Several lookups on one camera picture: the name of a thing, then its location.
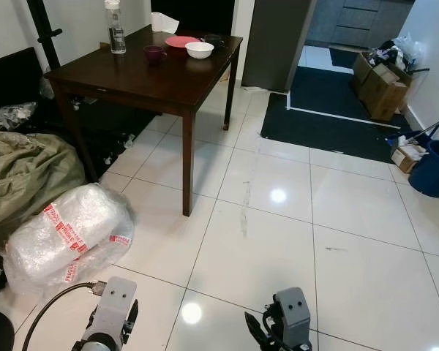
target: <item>wooden table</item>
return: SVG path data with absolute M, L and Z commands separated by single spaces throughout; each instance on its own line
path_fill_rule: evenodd
M 179 31 L 177 34 L 200 38 L 205 33 Z M 45 76 L 50 80 L 65 126 L 75 138 L 90 181 L 98 179 L 69 94 L 181 116 L 182 213 L 189 216 L 192 211 L 195 114 L 230 64 L 223 129 L 229 128 L 242 38 L 222 36 L 224 48 L 215 50 L 209 58 L 196 60 L 189 57 L 185 49 L 168 47 L 165 39 L 170 36 L 172 34 L 154 33 L 151 26 L 147 26 L 126 38 L 124 55 L 113 55 L 109 48 L 102 48 Z M 159 66 L 149 66 L 143 53 L 146 45 L 163 46 L 167 58 Z

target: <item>black cable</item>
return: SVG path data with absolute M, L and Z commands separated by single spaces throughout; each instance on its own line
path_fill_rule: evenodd
M 273 332 L 273 330 L 269 327 L 268 323 L 266 322 L 266 319 L 270 317 L 270 312 L 269 311 L 265 311 L 263 313 L 262 316 L 262 323 L 263 326 L 265 327 L 265 330 L 267 331 L 267 333 L 270 334 L 271 338 L 284 350 L 286 351 L 294 351 L 293 349 L 291 349 L 291 347 L 289 347 L 287 344 L 285 344 L 283 341 L 281 341 L 279 339 L 279 337 Z
M 52 306 L 52 304 L 54 302 L 56 302 L 58 299 L 60 299 L 63 295 L 69 293 L 72 290 L 76 290 L 80 287 L 89 287 L 92 288 L 94 286 L 94 283 L 80 283 L 80 284 L 75 284 L 72 287 L 69 287 L 61 292 L 59 292 L 57 295 L 55 295 L 52 300 L 50 300 L 47 305 L 44 306 L 44 308 L 41 310 L 41 312 L 39 312 L 39 314 L 37 315 L 36 319 L 33 321 L 33 323 L 31 324 L 31 327 L 28 330 L 28 333 L 26 334 L 26 338 L 24 339 L 24 344 L 23 344 L 23 349 L 22 351 L 27 351 L 28 349 L 28 345 L 29 345 L 29 340 L 31 340 L 31 335 L 34 331 L 34 329 L 36 328 L 37 323 L 39 322 L 39 320 L 42 318 L 42 316 L 44 315 L 44 313 L 49 309 L 50 306 Z

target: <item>water bottle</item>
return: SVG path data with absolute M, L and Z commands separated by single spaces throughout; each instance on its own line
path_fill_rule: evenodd
M 112 51 L 112 53 L 125 53 L 125 38 L 121 22 L 120 0 L 105 0 L 104 5 L 108 19 L 110 51 Z

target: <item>gray cabinet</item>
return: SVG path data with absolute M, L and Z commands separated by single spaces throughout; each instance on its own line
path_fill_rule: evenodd
M 396 37 L 413 0 L 318 0 L 309 44 L 380 46 Z

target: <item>black stand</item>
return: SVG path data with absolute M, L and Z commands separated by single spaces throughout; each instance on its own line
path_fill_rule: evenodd
M 52 30 L 50 27 L 49 17 L 45 11 L 45 6 L 42 0 L 27 0 L 29 11 L 31 11 L 32 20 L 36 26 L 37 41 L 42 44 L 45 57 L 51 69 L 60 67 L 59 58 L 57 57 L 56 49 L 53 46 L 52 37 L 62 33 L 61 29 Z

